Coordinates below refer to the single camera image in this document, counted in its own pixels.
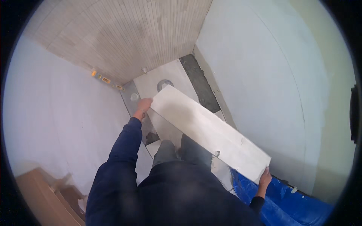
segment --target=bracelet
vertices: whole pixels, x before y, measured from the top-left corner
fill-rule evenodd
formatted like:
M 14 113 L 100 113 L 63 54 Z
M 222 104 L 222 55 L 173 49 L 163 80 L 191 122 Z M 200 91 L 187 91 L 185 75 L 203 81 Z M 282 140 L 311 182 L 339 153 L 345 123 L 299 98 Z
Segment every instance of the bracelet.
M 143 114 L 145 115 L 146 114 L 146 111 L 143 110 L 142 108 L 140 108 L 139 110 L 141 110 L 143 112 Z

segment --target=white tile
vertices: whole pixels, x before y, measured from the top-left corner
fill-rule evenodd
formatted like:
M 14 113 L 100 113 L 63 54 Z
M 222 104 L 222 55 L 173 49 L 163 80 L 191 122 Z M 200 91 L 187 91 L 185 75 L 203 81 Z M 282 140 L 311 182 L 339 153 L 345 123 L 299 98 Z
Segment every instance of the white tile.
M 215 112 L 215 115 L 221 118 L 221 120 L 225 121 L 224 115 L 221 110 Z M 229 191 L 230 189 L 234 188 L 232 185 L 230 169 L 226 163 L 214 157 L 211 162 L 211 172 L 221 181 L 226 190 Z
M 235 195 L 235 196 L 237 197 L 237 194 L 236 194 L 236 192 L 235 192 L 235 189 L 232 189 L 232 190 L 230 191 L 230 193 L 233 194 L 233 195 Z
M 157 91 L 159 81 L 167 79 L 173 83 L 173 86 L 195 101 L 199 101 L 197 94 L 187 76 L 179 59 L 164 64 L 152 71 L 147 72 L 134 79 L 139 96 L 141 98 L 154 97 Z
M 221 120 L 225 121 L 225 117 L 224 117 L 224 114 L 223 112 L 220 110 L 218 112 L 215 112 L 214 113 L 217 117 L 221 118 Z
M 155 158 L 155 154 L 157 153 L 158 148 L 161 145 L 161 140 L 157 140 L 149 145 L 146 146 L 148 152 L 150 153 L 152 159 Z
M 152 169 L 153 159 L 148 153 L 146 146 L 141 142 L 141 145 L 138 150 L 138 159 L 136 163 L 136 173 L 137 178 L 136 182 L 139 185 L 146 177 L 149 176 Z
M 179 59 L 162 65 L 147 74 L 134 79 L 140 98 L 154 97 L 159 81 L 170 80 L 179 91 L 198 102 L 197 94 Z M 164 120 L 153 110 L 148 111 L 152 124 L 161 140 L 170 140 L 178 149 L 181 146 L 182 132 Z

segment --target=gray pants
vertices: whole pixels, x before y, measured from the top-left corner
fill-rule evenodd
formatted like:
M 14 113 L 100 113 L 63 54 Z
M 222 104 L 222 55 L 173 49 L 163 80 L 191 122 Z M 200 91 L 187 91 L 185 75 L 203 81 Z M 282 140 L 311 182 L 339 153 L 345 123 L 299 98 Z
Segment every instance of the gray pants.
M 181 159 L 177 157 L 173 143 L 164 140 L 155 154 L 152 167 L 163 162 L 186 161 L 211 170 L 212 154 L 185 134 L 182 135 L 179 155 Z

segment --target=blue tarp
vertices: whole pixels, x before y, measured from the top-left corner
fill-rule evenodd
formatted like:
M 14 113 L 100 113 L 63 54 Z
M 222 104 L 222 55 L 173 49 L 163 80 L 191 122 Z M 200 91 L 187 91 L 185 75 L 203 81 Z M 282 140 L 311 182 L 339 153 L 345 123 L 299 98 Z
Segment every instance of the blue tarp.
M 239 199 L 249 205 L 258 186 L 231 169 L 234 189 Z M 265 204 L 260 217 L 266 226 L 312 226 L 323 225 L 333 207 L 318 199 L 292 194 L 292 188 L 273 178 L 266 190 Z

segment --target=hand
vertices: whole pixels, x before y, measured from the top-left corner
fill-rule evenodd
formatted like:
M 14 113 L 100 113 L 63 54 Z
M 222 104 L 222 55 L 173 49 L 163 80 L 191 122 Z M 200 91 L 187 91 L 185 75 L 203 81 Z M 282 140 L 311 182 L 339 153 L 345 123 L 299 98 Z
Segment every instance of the hand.
M 260 177 L 259 188 L 255 196 L 259 196 L 265 199 L 266 188 L 268 187 L 271 181 L 272 181 L 272 176 L 269 173 L 269 166 L 268 166 L 265 168 L 263 174 Z
M 259 187 L 264 188 L 266 190 L 271 181 L 272 181 L 272 176 L 269 172 L 269 166 L 268 166 L 265 168 L 263 174 L 260 177 Z
M 153 98 L 143 98 L 138 102 L 137 110 L 143 109 L 145 112 L 149 110 L 151 104 L 153 102 Z
M 138 120 L 142 121 L 142 119 L 145 117 L 146 112 L 151 107 L 151 104 L 153 102 L 152 98 L 143 98 L 138 102 L 137 110 L 133 114 L 133 117 L 137 118 Z

